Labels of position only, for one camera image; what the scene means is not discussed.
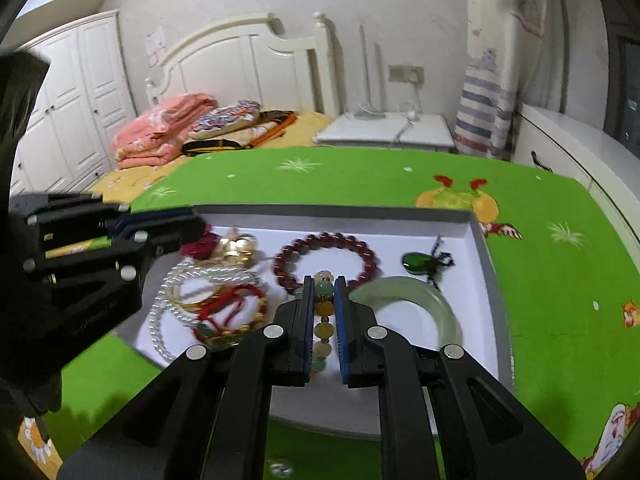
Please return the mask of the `grey shallow box tray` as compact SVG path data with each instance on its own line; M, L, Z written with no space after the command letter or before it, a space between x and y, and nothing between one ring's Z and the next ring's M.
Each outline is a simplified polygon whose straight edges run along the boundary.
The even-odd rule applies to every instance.
M272 258L284 245L307 234L340 232L363 240L378 257L382 276L407 276L401 265L406 252L429 252L439 235L442 249L456 263L442 272L440 289L462 328L462 347L494 375L510 393L515 391L512 344L506 306L500 292L480 225L469 211L312 205L201 205L196 211L215 231L240 228L257 238L258 263L253 266L267 285L272 311L286 295L271 272ZM142 309L120 324L115 333L148 360L164 368L167 362L153 347L149 317L166 273L182 258L169 254L156 260L143 287ZM295 275L328 270L351 280L361 272L361 259L341 249L320 249L296 262ZM171 312L160 318L166 349L178 356L197 341ZM326 368L305 388L274 388L273 418L330 434L374 438L380 434L378 394L372 388L349 389L342 384L335 336Z

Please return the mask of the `patterned embroidered pillow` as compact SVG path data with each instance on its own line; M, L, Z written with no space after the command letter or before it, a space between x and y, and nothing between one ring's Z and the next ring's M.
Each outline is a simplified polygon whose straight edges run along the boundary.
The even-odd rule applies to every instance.
M252 100L239 100L215 108L199 117L191 126L191 140L207 140L254 126L262 114L262 106Z

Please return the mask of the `pale green jade bangle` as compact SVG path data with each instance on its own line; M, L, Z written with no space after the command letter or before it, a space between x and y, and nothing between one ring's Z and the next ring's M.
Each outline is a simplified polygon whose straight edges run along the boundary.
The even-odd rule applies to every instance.
M439 350L446 344L463 344L460 322L447 299L416 278L379 278L351 292L349 299L371 307L376 324L415 346Z

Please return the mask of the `green cartoon print cloth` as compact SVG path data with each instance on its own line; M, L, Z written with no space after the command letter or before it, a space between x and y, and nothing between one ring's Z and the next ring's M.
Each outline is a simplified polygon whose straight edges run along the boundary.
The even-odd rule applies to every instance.
M413 206L451 179L483 181L498 221L524 240L488 235L506 300L514 347L515 390L572 452L586 479L639 430L639 271L602 209L569 178L508 162L416 151L277 148L239 152L250 170L268 171L247 198L224 179L221 198L186 204ZM378 442L322 436L270 422L269 458L294 463L293 479L381 479Z

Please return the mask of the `wall power socket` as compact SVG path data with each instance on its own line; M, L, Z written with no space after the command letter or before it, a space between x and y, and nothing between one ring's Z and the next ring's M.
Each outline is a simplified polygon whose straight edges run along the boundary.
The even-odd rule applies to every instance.
M424 83L424 68L413 65L390 65L388 66L388 81L420 86Z

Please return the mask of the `folded pink quilt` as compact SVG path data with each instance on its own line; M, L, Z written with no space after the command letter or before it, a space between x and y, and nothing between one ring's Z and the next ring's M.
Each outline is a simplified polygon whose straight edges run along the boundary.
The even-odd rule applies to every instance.
M153 106L115 134L111 151L117 168L172 162L181 155L193 123L216 107L206 93L180 94Z

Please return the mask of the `dark framed window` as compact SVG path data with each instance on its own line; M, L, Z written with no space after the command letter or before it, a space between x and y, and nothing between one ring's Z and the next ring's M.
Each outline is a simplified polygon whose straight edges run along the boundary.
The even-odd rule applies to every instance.
M608 42L604 132L639 157L639 0L601 0Z

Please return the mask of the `white desk lamp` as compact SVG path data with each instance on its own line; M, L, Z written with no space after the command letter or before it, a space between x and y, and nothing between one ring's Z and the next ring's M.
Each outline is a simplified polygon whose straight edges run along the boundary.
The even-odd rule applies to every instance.
M359 38L362 56L363 102L354 111L354 117L358 120L381 120L386 117L386 114L372 104L367 40L363 24L359 25Z

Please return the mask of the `white nightstand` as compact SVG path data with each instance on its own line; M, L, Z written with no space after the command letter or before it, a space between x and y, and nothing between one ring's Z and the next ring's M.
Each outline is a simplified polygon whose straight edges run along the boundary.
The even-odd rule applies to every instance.
M314 144L362 148L408 148L449 153L454 140L444 118L434 114L417 114L415 120L398 112L383 118L359 119L344 114L317 133Z

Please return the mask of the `white bed headboard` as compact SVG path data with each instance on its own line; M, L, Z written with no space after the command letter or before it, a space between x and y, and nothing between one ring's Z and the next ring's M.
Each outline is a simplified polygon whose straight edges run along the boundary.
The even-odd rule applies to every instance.
M334 33L326 14L314 14L314 33L286 39L272 13L216 21L183 38L158 63L160 79L145 92L156 105L172 96L207 93L220 105L253 100L268 110L342 114Z

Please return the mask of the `gold bangle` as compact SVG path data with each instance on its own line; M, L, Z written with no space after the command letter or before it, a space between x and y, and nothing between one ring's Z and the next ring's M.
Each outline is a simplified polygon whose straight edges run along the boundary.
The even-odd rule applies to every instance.
M269 311L265 287L259 282L192 278L170 285L167 302L190 315L194 338L209 348L235 344L262 326Z

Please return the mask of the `striped ship print curtain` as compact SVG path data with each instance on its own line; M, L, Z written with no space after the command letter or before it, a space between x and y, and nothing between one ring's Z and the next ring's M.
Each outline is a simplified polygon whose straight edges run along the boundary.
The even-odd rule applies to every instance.
M518 96L544 43L548 0L466 0L468 57L452 137L457 151L507 159Z

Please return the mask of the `gold ring scarf clip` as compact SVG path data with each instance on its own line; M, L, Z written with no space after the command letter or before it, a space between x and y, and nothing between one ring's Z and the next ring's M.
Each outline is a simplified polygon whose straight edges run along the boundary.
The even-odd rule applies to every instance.
M231 228L218 240L210 258L221 266L246 269L253 264L256 250L257 240L254 235Z

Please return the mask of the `paper notice on wall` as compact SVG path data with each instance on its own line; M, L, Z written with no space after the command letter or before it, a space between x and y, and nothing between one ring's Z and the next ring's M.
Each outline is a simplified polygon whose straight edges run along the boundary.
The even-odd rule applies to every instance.
M148 66L155 67L166 55L165 35L162 26L149 32L145 39L146 58Z

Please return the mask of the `white wardrobe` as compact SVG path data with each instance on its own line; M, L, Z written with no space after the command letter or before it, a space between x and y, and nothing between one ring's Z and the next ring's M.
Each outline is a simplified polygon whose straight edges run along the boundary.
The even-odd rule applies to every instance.
M24 44L50 63L25 135L10 193L81 192L115 168L115 133L136 118L118 12L58 26Z

